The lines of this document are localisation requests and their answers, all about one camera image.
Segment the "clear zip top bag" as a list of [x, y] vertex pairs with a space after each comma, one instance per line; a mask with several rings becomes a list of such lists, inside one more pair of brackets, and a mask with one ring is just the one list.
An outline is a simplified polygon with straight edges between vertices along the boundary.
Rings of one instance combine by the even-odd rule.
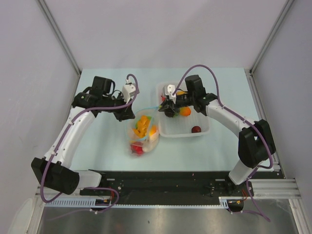
[[155, 149], [159, 143], [158, 106], [135, 112], [135, 118], [126, 123], [126, 136], [131, 154], [143, 156]]

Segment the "small orange fruit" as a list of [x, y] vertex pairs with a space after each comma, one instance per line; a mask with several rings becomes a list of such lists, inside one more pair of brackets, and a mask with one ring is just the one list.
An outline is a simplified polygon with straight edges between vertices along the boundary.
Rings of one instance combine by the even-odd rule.
[[135, 128], [133, 128], [134, 134], [139, 138], [145, 137], [150, 125], [150, 121], [150, 116], [142, 115], [141, 118], [137, 121]]

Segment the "white radish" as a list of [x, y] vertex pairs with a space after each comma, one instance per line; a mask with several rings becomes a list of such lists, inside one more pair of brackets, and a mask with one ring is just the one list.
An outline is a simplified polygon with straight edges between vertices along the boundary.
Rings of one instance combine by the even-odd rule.
[[159, 132], [154, 133], [153, 135], [149, 136], [147, 140], [143, 142], [143, 152], [148, 153], [152, 151], [159, 142]]

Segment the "red bell pepper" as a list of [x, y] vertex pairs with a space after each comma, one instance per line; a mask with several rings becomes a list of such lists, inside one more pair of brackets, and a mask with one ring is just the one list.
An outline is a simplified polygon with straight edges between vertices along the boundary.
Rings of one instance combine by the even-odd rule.
[[141, 145], [131, 144], [130, 149], [131, 149], [132, 154], [136, 156], [141, 156], [144, 154], [144, 151]]

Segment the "orange papaya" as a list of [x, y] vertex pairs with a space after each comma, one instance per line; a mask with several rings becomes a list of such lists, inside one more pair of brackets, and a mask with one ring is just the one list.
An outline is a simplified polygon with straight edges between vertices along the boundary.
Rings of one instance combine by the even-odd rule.
[[152, 125], [149, 131], [149, 136], [151, 137], [153, 134], [158, 132], [158, 126], [157, 125]]

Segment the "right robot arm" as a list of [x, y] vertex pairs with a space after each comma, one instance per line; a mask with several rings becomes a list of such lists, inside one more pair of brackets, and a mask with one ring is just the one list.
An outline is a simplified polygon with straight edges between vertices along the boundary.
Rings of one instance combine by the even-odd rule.
[[159, 111], [167, 117], [175, 117], [182, 108], [191, 106], [197, 113], [218, 121], [238, 138], [239, 160], [225, 183], [225, 191], [237, 195], [242, 191], [242, 183], [262, 167], [262, 162], [269, 160], [268, 167], [272, 167], [276, 147], [270, 125], [264, 119], [255, 121], [225, 106], [218, 94], [206, 92], [199, 75], [181, 81], [186, 84], [184, 91], [180, 90], [179, 83], [162, 87]]

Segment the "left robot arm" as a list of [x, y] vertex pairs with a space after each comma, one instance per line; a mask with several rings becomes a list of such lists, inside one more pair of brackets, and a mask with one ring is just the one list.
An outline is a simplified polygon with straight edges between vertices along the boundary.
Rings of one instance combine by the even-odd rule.
[[42, 158], [34, 158], [31, 168], [40, 187], [70, 195], [76, 189], [91, 188], [97, 195], [104, 194], [108, 183], [99, 172], [70, 169], [76, 149], [91, 123], [101, 112], [112, 113], [118, 121], [134, 119], [132, 104], [139, 94], [137, 80], [128, 74], [126, 83], [114, 95], [115, 82], [95, 76], [91, 86], [76, 94], [70, 114], [56, 141]]

